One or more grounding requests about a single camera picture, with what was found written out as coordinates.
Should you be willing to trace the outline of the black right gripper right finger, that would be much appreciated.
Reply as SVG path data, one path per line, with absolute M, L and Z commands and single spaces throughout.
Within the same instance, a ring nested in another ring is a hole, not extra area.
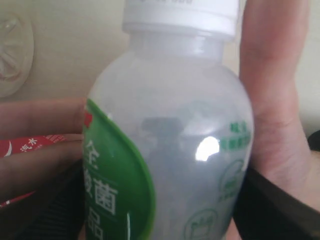
M 243 240 L 318 240 L 320 213 L 248 168 L 233 219 Z

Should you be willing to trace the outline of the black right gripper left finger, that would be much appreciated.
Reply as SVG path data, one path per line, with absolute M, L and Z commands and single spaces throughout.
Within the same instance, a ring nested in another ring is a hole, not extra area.
M 30 196 L 0 209 L 2 240 L 76 240 L 84 224 L 83 165 L 77 162 Z

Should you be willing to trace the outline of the black sleeved forearm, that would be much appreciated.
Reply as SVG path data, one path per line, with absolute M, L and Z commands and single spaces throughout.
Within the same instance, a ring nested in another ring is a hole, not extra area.
M 307 142 L 311 151 L 320 152 L 320 130 L 312 133 Z

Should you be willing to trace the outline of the person's open bare hand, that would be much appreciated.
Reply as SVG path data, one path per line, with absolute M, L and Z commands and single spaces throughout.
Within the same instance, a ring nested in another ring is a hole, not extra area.
M 235 74 L 247 93 L 254 124 L 247 169 L 253 167 L 298 199 L 303 198 L 311 160 L 295 83 L 309 11 L 307 0 L 248 0 L 243 13 L 239 75 Z M 83 166 L 87 100 L 81 132 L 82 158 L 77 161 Z M 236 239 L 238 231 L 231 221 L 226 235 Z

